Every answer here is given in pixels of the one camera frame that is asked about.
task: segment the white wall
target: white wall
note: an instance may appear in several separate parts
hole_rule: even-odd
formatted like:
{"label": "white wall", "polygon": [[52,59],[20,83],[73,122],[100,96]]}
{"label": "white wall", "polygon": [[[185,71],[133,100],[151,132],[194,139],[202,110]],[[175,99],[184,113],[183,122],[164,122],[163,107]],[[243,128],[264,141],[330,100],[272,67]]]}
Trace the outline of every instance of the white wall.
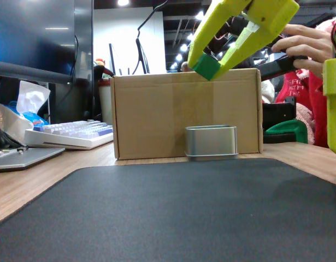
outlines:
{"label": "white wall", "polygon": [[[152,8],[98,9],[93,12],[93,52],[94,59],[109,61],[109,43],[113,44],[117,57],[114,57],[116,73],[122,69],[123,75],[133,73],[138,50],[135,43],[137,28],[150,15]],[[166,73],[164,48],[163,14],[156,12],[140,30],[140,42],[145,51],[151,74]],[[142,65],[135,75],[143,74]]]}

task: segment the black mouse pad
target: black mouse pad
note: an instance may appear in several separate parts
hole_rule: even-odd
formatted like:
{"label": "black mouse pad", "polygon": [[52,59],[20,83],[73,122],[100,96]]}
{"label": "black mouse pad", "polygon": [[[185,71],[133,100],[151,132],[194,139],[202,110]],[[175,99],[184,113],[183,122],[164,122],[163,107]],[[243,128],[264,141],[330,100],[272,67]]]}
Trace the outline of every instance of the black mouse pad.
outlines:
{"label": "black mouse pad", "polygon": [[0,223],[0,261],[336,261],[336,185],[270,159],[81,169]]}

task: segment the wooden desk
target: wooden desk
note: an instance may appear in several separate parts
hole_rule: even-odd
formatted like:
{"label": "wooden desk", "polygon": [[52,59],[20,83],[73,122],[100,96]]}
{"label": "wooden desk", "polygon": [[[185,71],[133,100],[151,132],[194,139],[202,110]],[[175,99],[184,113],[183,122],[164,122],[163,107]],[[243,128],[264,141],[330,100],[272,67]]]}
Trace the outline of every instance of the wooden desk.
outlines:
{"label": "wooden desk", "polygon": [[[240,155],[240,158],[260,157],[280,160],[336,184],[336,155],[329,149],[300,143],[285,143],[265,145],[262,154]],[[116,161],[113,143],[91,151],[65,152],[25,171],[0,173],[0,220],[80,168],[185,161],[186,158]]]}

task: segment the white keyboard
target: white keyboard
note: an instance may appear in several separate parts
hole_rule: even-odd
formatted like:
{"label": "white keyboard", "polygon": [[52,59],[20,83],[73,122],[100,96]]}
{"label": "white keyboard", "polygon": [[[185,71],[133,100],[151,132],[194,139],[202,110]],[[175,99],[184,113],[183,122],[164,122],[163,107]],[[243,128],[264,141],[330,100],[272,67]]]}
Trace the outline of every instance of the white keyboard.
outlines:
{"label": "white keyboard", "polygon": [[25,144],[33,147],[90,150],[111,141],[112,126],[94,120],[50,124],[25,132]]}

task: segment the silver tin container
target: silver tin container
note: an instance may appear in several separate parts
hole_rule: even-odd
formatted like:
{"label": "silver tin container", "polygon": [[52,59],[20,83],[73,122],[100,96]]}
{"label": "silver tin container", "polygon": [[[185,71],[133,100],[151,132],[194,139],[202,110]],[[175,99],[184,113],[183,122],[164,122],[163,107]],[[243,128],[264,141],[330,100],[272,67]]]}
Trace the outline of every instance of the silver tin container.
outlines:
{"label": "silver tin container", "polygon": [[236,127],[186,127],[185,132],[185,153],[191,160],[217,160],[238,155]]}

